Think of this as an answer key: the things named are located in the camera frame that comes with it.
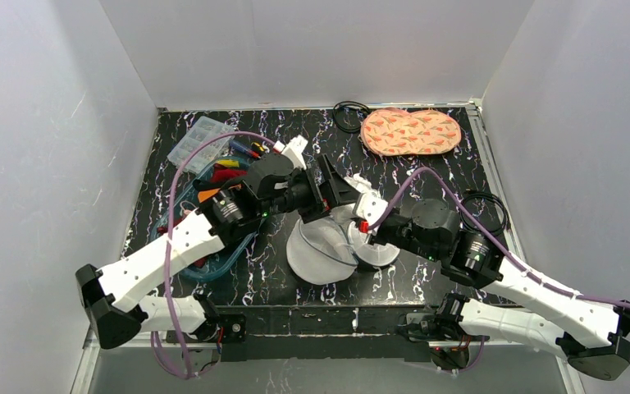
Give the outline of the white mesh laundry basket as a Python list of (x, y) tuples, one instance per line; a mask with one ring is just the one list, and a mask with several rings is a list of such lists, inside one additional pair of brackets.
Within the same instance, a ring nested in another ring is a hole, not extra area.
[(400, 249), (373, 244), (353, 220), (323, 218), (298, 220), (286, 243), (286, 258), (293, 273), (313, 285), (326, 285), (351, 277), (361, 265), (385, 268), (399, 257)]

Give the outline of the teal plastic bin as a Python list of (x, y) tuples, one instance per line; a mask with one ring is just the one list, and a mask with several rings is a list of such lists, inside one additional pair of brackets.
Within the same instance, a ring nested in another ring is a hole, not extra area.
[[(242, 158), (240, 156), (224, 156), (220, 158), (242, 159), (242, 164), (238, 168), (246, 171), (253, 163), (253, 159)], [(182, 190), (176, 193), (175, 204), (173, 206), (175, 224), (178, 224), (184, 219), (185, 210), (197, 208), (199, 206), (197, 194), (192, 184), (197, 181), (202, 183), (211, 183), (209, 178), (212, 174), (212, 168), (216, 165), (216, 160), (196, 175), (190, 184), (187, 184)], [(238, 258), (245, 254), (249, 244), (254, 240), (256, 235), (256, 232), (251, 233), (244, 239), (236, 241), (225, 247), (223, 250), (197, 260), (195, 263), (181, 271), (180, 274), (196, 282), (211, 282), (218, 279), (228, 273), (237, 262)]]

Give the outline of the dark red bra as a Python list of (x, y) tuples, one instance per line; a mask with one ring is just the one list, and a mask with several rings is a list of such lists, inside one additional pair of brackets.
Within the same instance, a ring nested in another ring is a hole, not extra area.
[(247, 171), (237, 167), (224, 167), (222, 165), (215, 165), (212, 168), (212, 174), (209, 178), (211, 183), (225, 183), (231, 179), (239, 176), (244, 176)]

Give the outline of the strawberry print mesh laundry bag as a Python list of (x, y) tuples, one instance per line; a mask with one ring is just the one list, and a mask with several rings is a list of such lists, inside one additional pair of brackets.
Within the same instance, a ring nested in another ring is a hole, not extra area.
[(381, 156), (439, 155), (453, 150), (462, 139), (459, 123), (436, 110), (408, 112), (383, 108), (362, 122), (361, 140)]

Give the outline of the orange bra with black straps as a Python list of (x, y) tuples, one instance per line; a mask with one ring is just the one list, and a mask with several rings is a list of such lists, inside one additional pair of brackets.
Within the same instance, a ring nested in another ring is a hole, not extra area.
[(196, 191), (198, 202), (201, 204), (209, 200), (210, 198), (212, 198), (219, 191), (231, 190), (231, 189), (239, 190), (242, 187), (242, 184), (240, 182), (225, 182), (225, 183), (219, 184), (219, 183), (206, 183), (206, 182), (202, 183), (202, 182), (197, 181), (197, 182), (194, 182), (192, 186), (194, 190)]

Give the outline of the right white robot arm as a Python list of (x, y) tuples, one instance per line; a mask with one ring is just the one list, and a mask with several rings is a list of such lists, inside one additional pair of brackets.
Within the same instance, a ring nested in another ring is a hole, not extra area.
[(438, 199), (399, 214), (380, 198), (359, 200), (360, 230), (376, 244), (391, 244), (441, 262), (451, 281), (518, 304), (509, 309), (448, 294), (430, 323), (445, 335), (489, 337), (543, 350), (592, 378), (613, 381), (630, 365), (630, 308), (579, 300), (575, 290), (531, 268), (481, 233), (463, 229), (461, 217)]

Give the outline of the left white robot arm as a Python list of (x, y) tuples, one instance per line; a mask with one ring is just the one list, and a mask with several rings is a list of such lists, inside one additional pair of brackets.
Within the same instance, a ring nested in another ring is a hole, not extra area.
[(150, 291), (196, 261), (258, 231), (263, 220), (296, 212), (309, 223), (354, 204), (360, 193), (326, 155), (313, 168), (284, 154), (270, 153), (247, 173), (228, 181), (167, 233), (141, 250), (101, 268), (86, 264), (75, 272), (80, 301), (103, 349), (121, 346), (141, 332), (185, 325), (192, 336), (221, 323), (204, 296), (152, 297)]

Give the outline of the clear plastic screw organizer box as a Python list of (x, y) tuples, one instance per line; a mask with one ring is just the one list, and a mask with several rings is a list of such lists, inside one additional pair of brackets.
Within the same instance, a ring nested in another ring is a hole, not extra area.
[[(176, 167), (180, 166), (189, 155), (208, 140), (219, 135), (233, 132), (235, 128), (212, 118), (201, 116), (187, 131), (185, 136), (168, 154), (167, 159)], [(185, 172), (198, 175), (206, 166), (221, 157), (221, 153), (232, 140), (232, 136), (220, 139), (198, 152), (185, 166)]]

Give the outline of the yellow handled screwdriver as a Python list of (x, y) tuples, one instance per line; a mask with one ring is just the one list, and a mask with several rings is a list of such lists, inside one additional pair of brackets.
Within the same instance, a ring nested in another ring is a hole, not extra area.
[[(252, 143), (248, 147), (251, 148), (252, 150), (260, 153), (262, 156), (267, 153), (267, 150), (259, 143)], [(240, 167), (241, 164), (242, 164), (242, 159), (237, 159), (237, 158), (219, 158), (218, 160), (215, 161), (215, 164), (216, 165), (222, 165), (224, 167)]]

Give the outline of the blue red handled screwdriver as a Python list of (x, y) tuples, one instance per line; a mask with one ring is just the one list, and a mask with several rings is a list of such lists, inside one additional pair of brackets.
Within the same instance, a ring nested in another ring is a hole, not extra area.
[(236, 140), (230, 140), (229, 141), (229, 146), (231, 147), (231, 149), (237, 153), (241, 153), (247, 157), (250, 158), (255, 158), (255, 159), (259, 159), (262, 157), (262, 155), (254, 150), (252, 150), (251, 148), (249, 148), (247, 145), (240, 143), (239, 141)]

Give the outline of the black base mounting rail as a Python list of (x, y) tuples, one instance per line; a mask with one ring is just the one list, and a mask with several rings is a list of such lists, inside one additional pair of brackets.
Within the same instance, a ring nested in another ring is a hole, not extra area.
[(189, 338), (193, 349), (221, 342), (225, 362), (248, 360), (402, 359), (464, 368), (479, 337), (432, 323), (419, 305), (222, 306), (219, 323)]

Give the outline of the aluminium frame rail right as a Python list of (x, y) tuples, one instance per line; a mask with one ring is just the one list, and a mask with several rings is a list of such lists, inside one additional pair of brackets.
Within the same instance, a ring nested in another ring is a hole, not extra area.
[(504, 238), (509, 250), (521, 260), (524, 260), (523, 246), (518, 237), (517, 225), (514, 221), (514, 214), (509, 209), (508, 198), (504, 192), (504, 187), (500, 179), (499, 168), (497, 166), (495, 155), (491, 147), (489, 135), (487, 133), (485, 122), (482, 118), (482, 107), (479, 99), (474, 99), (466, 105), (468, 120), (472, 129), (472, 136), (477, 144), (482, 166), (486, 173), (491, 192), (497, 195), (504, 203), (505, 210), (509, 215), (510, 226), (504, 232)]

